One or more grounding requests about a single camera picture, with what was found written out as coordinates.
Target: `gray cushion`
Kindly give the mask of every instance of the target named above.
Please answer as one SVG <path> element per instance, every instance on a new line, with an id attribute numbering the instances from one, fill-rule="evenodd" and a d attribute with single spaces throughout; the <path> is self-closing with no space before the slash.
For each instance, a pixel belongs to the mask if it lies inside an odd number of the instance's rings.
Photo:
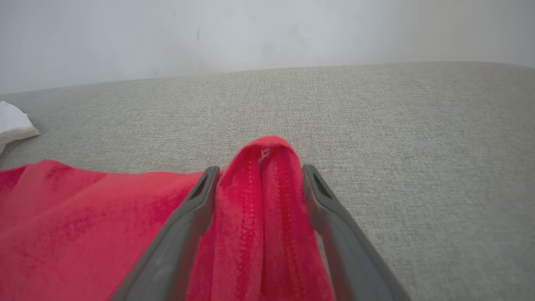
<path id="1" fill-rule="evenodd" d="M 314 164 L 416 300 L 535 298 L 535 69 L 404 63 L 1 95 L 42 133 L 0 168 L 226 166 L 275 134 Z"/>

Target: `red fabric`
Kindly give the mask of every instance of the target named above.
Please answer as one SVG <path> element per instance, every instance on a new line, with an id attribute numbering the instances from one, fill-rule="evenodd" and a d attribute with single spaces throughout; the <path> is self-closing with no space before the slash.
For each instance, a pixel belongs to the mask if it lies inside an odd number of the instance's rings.
<path id="1" fill-rule="evenodd" d="M 0 296 L 108 299 L 201 174 L 0 171 Z M 221 172 L 187 299 L 334 299 L 286 141 L 257 139 Z"/>

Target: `white wall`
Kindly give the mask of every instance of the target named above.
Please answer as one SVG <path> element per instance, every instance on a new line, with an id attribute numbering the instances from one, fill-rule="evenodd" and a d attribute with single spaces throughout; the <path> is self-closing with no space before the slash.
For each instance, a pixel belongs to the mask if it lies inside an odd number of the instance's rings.
<path id="1" fill-rule="evenodd" d="M 535 1 L 0 0 L 0 94 L 402 61 L 535 67 Z"/>

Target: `gray couch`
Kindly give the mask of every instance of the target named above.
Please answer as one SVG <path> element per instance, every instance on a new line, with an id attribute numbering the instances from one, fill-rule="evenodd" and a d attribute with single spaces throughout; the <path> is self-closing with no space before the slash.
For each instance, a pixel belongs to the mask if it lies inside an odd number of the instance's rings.
<path id="1" fill-rule="evenodd" d="M 287 139 L 415 300 L 535 299 L 535 69 L 403 63 L 0 95 L 42 133 L 0 168 L 200 171 Z"/>

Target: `white cloth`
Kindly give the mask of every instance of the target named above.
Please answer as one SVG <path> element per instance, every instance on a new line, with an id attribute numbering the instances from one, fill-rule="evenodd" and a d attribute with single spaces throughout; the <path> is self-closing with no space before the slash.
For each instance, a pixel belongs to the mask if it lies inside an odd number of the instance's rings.
<path id="1" fill-rule="evenodd" d="M 0 101 L 0 154 L 11 141 L 36 135 L 39 131 L 26 114 L 12 104 Z"/>

